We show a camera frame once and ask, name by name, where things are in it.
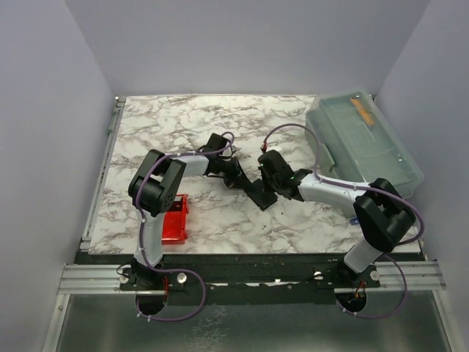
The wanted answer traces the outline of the black leather card holder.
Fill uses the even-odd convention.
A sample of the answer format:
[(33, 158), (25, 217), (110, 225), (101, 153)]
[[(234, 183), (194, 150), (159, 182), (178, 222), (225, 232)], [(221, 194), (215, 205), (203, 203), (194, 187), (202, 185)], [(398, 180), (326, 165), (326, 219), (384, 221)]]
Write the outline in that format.
[(243, 190), (261, 211), (267, 210), (278, 200), (275, 193), (266, 192), (261, 179), (246, 183)]

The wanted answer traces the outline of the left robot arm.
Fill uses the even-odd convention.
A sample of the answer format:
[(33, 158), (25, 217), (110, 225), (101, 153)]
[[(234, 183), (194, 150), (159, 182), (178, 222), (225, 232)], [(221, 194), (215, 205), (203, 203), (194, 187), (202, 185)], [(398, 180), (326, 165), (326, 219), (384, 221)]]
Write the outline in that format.
[(134, 257), (143, 265), (137, 280), (144, 288), (153, 290), (162, 282), (163, 273), (156, 265), (163, 258), (164, 217), (173, 205), (182, 179), (218, 174), (226, 161), (224, 151), (230, 149), (234, 141), (235, 135), (231, 132), (214, 133), (198, 150), (165, 154), (152, 149), (144, 157), (128, 187), (140, 220)]

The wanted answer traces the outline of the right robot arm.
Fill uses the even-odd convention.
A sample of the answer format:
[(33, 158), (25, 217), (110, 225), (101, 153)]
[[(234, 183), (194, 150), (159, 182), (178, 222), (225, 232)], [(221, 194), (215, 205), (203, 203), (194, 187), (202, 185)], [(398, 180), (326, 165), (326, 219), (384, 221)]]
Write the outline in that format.
[(353, 183), (314, 170), (294, 171), (275, 150), (263, 153), (258, 163), (266, 191), (299, 202), (332, 205), (358, 220), (363, 239), (345, 254), (344, 265), (337, 269), (338, 281), (345, 287), (361, 282), (365, 269), (392, 252), (416, 222), (416, 211), (386, 179)]

